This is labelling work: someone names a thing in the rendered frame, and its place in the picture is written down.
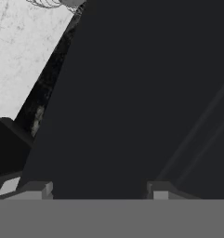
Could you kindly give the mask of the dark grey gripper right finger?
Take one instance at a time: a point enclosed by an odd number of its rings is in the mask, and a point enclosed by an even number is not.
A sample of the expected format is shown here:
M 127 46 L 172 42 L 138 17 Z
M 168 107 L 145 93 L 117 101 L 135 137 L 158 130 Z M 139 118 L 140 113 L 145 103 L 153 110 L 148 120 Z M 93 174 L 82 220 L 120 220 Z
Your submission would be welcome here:
M 152 200 L 195 199 L 195 196 L 179 191 L 168 181 L 148 181 L 147 198 Z

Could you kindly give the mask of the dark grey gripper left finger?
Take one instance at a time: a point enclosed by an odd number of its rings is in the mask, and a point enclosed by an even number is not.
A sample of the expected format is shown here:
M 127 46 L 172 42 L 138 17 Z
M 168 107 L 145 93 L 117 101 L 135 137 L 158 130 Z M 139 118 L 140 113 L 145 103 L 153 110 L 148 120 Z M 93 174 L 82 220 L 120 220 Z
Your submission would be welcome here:
M 52 181 L 31 181 L 14 192 L 1 195 L 1 200 L 51 200 L 53 198 Z

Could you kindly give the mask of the dark grey cabinet front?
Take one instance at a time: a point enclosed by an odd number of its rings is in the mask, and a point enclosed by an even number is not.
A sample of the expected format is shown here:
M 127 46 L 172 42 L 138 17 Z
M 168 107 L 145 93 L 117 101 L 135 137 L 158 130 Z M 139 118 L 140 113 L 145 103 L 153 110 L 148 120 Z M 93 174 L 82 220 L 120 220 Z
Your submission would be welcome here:
M 87 0 L 21 182 L 224 199 L 224 0 Z

